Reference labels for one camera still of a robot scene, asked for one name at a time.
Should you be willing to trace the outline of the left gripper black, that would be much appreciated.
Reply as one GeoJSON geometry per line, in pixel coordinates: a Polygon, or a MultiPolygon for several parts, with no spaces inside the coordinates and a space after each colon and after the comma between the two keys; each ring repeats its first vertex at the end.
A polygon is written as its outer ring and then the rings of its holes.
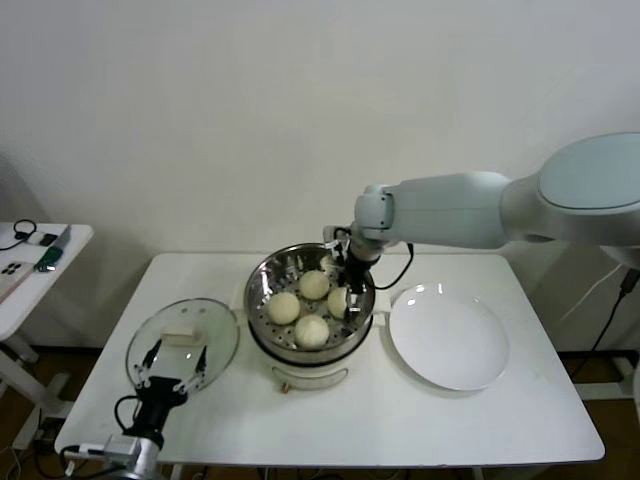
{"type": "Polygon", "coordinates": [[[142,362],[133,366],[133,384],[136,396],[141,402],[135,419],[137,435],[161,434],[171,410],[184,405],[188,400],[186,393],[199,389],[206,376],[207,347],[204,346],[194,372],[187,380],[150,378],[150,369],[157,359],[161,345],[162,340],[158,339],[147,351],[142,362]]]}

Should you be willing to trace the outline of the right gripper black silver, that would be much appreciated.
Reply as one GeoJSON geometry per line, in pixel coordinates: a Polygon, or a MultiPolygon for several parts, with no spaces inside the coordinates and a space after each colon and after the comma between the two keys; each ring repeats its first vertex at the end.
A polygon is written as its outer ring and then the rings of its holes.
{"type": "MultiPolygon", "coordinates": [[[[364,287],[375,290],[376,286],[370,270],[380,260],[383,244],[368,240],[359,234],[352,234],[348,241],[344,272],[339,272],[336,284],[343,288],[348,284],[354,293],[361,293],[364,287]]],[[[345,320],[356,320],[361,313],[360,296],[347,293],[345,297],[345,320]]]]}

